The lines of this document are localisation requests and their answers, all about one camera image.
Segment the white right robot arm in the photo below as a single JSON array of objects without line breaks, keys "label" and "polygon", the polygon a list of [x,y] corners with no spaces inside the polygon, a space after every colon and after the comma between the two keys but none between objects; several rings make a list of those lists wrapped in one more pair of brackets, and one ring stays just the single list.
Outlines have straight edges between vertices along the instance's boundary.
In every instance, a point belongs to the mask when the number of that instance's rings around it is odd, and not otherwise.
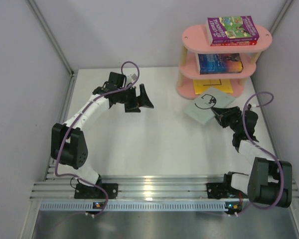
[{"label": "white right robot arm", "polygon": [[221,127],[233,130],[234,148],[251,165],[247,174],[224,174],[223,193],[232,198],[241,192],[252,203],[289,207],[292,202],[292,165],[274,159],[256,145],[254,132],[258,121],[257,113],[250,109],[241,111],[239,107],[212,107],[211,110]]}]

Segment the blue Jane Eyre book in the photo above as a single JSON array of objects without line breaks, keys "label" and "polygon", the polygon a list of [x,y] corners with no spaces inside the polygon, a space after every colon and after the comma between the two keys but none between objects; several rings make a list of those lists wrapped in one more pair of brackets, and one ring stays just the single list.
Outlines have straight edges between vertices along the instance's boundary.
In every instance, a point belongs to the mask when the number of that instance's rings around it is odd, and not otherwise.
[{"label": "blue Jane Eyre book", "polygon": [[195,57],[200,75],[241,73],[244,69],[239,53],[196,54]]}]

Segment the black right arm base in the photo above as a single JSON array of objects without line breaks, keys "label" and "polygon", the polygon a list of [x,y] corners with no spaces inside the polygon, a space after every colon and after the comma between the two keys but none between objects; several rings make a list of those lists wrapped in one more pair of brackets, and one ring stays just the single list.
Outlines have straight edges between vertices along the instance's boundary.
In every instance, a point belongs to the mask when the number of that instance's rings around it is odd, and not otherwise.
[{"label": "black right arm base", "polygon": [[224,174],[220,183],[207,183],[209,199],[247,198],[247,188],[250,175],[238,172]]}]

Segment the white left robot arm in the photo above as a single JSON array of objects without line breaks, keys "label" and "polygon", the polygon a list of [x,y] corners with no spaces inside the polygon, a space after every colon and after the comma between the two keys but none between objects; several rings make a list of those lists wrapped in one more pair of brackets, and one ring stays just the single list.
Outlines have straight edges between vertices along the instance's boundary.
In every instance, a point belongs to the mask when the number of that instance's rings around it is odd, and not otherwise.
[{"label": "white left robot arm", "polygon": [[97,198],[103,186],[100,174],[90,165],[85,133],[96,120],[115,104],[124,105],[127,113],[139,113],[141,107],[154,108],[147,96],[144,84],[136,93],[139,76],[111,72],[108,80],[97,87],[84,106],[64,123],[52,127],[51,157],[56,161],[54,174],[57,177],[72,176],[86,185],[86,193]]}]

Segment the yellow hangman book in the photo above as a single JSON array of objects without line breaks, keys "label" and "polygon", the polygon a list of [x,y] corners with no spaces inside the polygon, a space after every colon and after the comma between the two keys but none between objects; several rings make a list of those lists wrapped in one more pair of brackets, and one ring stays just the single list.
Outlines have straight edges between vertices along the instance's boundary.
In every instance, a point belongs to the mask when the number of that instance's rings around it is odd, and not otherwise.
[{"label": "yellow hangman book", "polygon": [[200,95],[210,87],[216,88],[228,94],[234,92],[230,79],[193,80],[193,87],[196,95]]}]

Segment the grey-green file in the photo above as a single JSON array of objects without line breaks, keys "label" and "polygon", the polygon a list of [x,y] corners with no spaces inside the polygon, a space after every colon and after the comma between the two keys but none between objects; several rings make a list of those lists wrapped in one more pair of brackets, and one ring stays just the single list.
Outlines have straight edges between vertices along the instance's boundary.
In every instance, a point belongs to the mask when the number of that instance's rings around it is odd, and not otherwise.
[{"label": "grey-green file", "polygon": [[205,125],[215,117],[211,110],[213,107],[225,108],[234,100],[234,96],[211,87],[189,103],[184,112],[200,124]]}]

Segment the purple 117-Storey Treehouse book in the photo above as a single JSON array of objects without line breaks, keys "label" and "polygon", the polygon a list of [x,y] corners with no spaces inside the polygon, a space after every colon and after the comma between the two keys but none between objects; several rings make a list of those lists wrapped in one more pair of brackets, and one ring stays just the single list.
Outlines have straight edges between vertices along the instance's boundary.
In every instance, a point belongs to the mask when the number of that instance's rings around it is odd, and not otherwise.
[{"label": "purple 117-Storey Treehouse book", "polygon": [[206,31],[211,44],[258,41],[259,33],[250,15],[209,17]]}]

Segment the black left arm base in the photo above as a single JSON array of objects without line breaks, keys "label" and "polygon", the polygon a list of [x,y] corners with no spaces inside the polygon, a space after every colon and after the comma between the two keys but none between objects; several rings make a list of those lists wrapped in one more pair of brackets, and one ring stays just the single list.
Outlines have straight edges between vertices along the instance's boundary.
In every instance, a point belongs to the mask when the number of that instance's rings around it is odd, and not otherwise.
[{"label": "black left arm base", "polygon": [[[75,189],[74,198],[75,199],[105,199],[106,195],[103,191],[96,187],[92,186],[86,186],[79,182],[78,179],[76,179],[77,184],[74,187],[72,185],[72,181],[75,179],[75,177],[72,177],[70,179],[70,186]],[[108,195],[109,199],[115,199],[118,195],[118,184],[117,183],[103,183],[102,179],[99,178],[97,181],[97,185],[100,186],[105,190],[105,192]]]}]

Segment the red 13-Storey Treehouse book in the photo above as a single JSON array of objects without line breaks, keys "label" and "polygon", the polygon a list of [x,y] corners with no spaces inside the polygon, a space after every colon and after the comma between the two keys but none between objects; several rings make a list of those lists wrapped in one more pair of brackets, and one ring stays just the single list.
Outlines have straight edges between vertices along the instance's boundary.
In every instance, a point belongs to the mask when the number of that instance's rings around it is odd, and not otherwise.
[{"label": "red 13-Storey Treehouse book", "polygon": [[244,41],[244,42],[224,42],[224,43],[211,43],[210,46],[249,46],[256,45],[257,41]]}]

